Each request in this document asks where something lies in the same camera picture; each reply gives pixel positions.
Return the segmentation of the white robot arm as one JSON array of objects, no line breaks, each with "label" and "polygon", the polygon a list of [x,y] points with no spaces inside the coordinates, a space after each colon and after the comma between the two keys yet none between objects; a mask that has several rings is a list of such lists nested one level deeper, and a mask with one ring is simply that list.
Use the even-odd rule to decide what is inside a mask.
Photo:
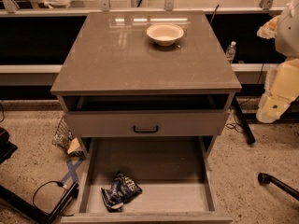
[{"label": "white robot arm", "polygon": [[258,121],[272,123],[299,97],[299,0],[291,0],[280,15],[259,28],[257,36],[274,38],[276,51],[286,57],[267,71],[256,112]]}]

